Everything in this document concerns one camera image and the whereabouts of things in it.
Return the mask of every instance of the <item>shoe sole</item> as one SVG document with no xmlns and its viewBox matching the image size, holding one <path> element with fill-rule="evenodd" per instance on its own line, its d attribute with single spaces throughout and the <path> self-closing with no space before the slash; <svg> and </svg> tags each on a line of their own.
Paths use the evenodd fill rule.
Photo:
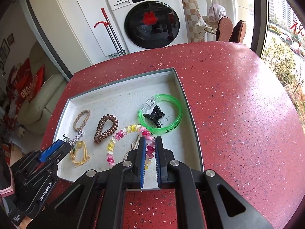
<svg viewBox="0 0 305 229">
<path fill-rule="evenodd" d="M 247 25 L 245 22 L 243 22 L 238 34 L 238 43 L 242 43 L 244 41 L 246 31 L 247 31 Z"/>
<path fill-rule="evenodd" d="M 233 33 L 233 24 L 230 18 L 223 17 L 218 25 L 219 38 L 218 41 L 228 42 Z"/>
</svg>

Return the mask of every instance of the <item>picture frame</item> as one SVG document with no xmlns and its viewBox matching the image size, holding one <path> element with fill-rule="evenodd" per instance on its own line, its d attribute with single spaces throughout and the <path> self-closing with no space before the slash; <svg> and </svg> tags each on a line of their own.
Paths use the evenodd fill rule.
<svg viewBox="0 0 305 229">
<path fill-rule="evenodd" d="M 9 46 L 11 46 L 11 45 L 15 42 L 13 33 L 11 33 L 11 34 L 7 37 L 6 40 L 7 40 L 7 43 L 9 44 Z"/>
<path fill-rule="evenodd" d="M 3 39 L 2 41 L 2 44 L 1 44 L 1 49 L 4 51 L 4 53 L 6 54 L 6 57 L 8 57 L 9 55 L 9 52 L 10 52 L 10 47 L 9 45 L 7 44 L 6 40 Z"/>
<path fill-rule="evenodd" d="M 2 59 L 3 63 L 5 63 L 7 60 L 7 55 L 2 48 L 0 48 L 0 58 Z"/>
</svg>

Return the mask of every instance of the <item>sofa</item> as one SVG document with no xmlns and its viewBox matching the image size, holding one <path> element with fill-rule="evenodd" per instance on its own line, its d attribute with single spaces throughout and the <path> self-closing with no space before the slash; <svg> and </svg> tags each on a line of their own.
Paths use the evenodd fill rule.
<svg viewBox="0 0 305 229">
<path fill-rule="evenodd" d="M 68 81 L 55 67 L 38 42 L 33 45 L 29 59 L 33 76 L 42 65 L 45 65 L 45 82 L 30 103 L 26 99 L 21 105 L 17 121 L 35 134 L 44 134 Z"/>
</svg>

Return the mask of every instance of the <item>metal screw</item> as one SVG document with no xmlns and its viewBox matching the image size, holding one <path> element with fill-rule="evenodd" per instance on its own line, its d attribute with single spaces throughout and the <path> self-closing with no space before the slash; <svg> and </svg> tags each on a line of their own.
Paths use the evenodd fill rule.
<svg viewBox="0 0 305 229">
<path fill-rule="evenodd" d="M 88 177 L 94 177 L 94 176 L 95 176 L 95 173 L 96 173 L 96 171 L 93 170 L 93 169 L 91 169 L 91 170 L 88 170 L 88 171 L 87 171 L 86 175 L 87 175 Z"/>
<path fill-rule="evenodd" d="M 178 160 L 172 160 L 170 161 L 170 165 L 173 165 L 173 166 L 178 166 L 180 163 Z"/>
<path fill-rule="evenodd" d="M 215 176 L 215 171 L 211 170 L 211 169 L 208 169 L 205 174 L 208 176 L 208 177 L 213 177 Z"/>
<path fill-rule="evenodd" d="M 128 161 L 128 160 L 126 160 L 126 161 L 123 162 L 123 166 L 125 166 L 125 167 L 129 167 L 129 166 L 131 166 L 131 165 L 132 165 L 132 162 L 130 162 L 130 161 Z"/>
</svg>

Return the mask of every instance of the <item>brown spiral hair tie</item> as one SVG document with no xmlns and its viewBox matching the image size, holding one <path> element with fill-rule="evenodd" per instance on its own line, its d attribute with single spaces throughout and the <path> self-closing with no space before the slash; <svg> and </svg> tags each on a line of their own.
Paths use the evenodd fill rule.
<svg viewBox="0 0 305 229">
<path fill-rule="evenodd" d="M 111 128 L 109 128 L 107 131 L 103 132 L 104 124 L 107 120 L 111 120 L 113 124 L 112 124 Z M 112 114 L 111 115 L 104 115 L 101 118 L 100 122 L 98 123 L 96 133 L 95 133 L 94 138 L 93 138 L 94 143 L 96 143 L 96 144 L 101 143 L 102 140 L 104 140 L 105 138 L 112 135 L 117 130 L 117 127 L 119 126 L 118 123 L 119 123 L 118 120 Z"/>
</svg>

